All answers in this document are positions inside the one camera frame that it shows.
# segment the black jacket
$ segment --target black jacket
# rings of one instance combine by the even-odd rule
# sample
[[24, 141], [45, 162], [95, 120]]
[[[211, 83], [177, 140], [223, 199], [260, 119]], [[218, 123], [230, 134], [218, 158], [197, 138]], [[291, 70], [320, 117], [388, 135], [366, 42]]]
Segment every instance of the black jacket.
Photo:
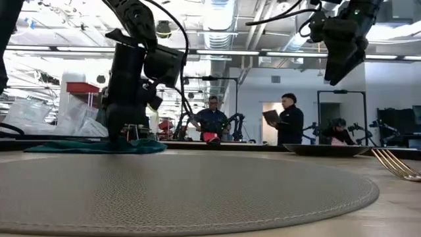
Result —
[[210, 109], [202, 109], [195, 115], [195, 120], [201, 125], [201, 140], [204, 132], [214, 132], [218, 137], [222, 137], [223, 126], [228, 123], [226, 115], [219, 110], [213, 112]]
[[349, 136], [348, 130], [337, 132], [331, 126], [322, 131], [322, 136], [327, 138], [336, 138], [341, 142], [346, 142], [348, 145], [355, 145], [355, 142]]
[[304, 114], [295, 105], [280, 113], [281, 123], [276, 125], [278, 130], [278, 145], [301, 144], [303, 141]]

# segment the gold fork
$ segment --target gold fork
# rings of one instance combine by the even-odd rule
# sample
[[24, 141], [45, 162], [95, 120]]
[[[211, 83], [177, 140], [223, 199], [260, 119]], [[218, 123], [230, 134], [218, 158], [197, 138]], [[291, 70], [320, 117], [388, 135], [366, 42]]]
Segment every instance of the gold fork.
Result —
[[394, 175], [404, 180], [421, 182], [421, 174], [396, 158], [388, 149], [371, 149], [371, 152], [377, 160]]

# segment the green towel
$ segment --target green towel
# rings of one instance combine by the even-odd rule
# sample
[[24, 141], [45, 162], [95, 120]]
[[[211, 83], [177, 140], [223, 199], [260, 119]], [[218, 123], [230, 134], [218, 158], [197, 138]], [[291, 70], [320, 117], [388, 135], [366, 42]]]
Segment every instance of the green towel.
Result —
[[166, 145], [154, 140], [136, 140], [127, 142], [121, 137], [116, 144], [110, 142], [47, 142], [31, 147], [25, 152], [36, 153], [76, 153], [76, 154], [150, 154], [164, 151]]

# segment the gray placemat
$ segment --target gray placemat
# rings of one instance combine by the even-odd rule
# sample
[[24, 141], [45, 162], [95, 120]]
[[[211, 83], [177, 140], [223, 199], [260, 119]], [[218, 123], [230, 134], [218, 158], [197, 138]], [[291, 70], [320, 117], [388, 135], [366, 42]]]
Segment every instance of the gray placemat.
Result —
[[375, 201], [338, 169], [208, 155], [84, 155], [0, 163], [0, 232], [183, 236], [278, 228]]

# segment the black hair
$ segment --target black hair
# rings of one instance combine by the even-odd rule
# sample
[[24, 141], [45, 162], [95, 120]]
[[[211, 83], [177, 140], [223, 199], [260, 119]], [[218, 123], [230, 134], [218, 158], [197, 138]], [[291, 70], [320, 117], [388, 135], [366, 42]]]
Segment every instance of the black hair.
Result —
[[210, 97], [209, 97], [209, 101], [211, 101], [211, 100], [213, 100], [213, 99], [218, 100], [218, 96], [216, 96], [216, 95], [212, 95], [212, 96], [210, 96]]
[[337, 118], [337, 119], [335, 118], [335, 119], [332, 119], [331, 124], [332, 126], [335, 126], [335, 127], [338, 127], [338, 126], [346, 127], [347, 121], [343, 118]]
[[297, 97], [293, 93], [286, 93], [282, 96], [282, 98], [290, 98], [294, 103], [297, 103]]

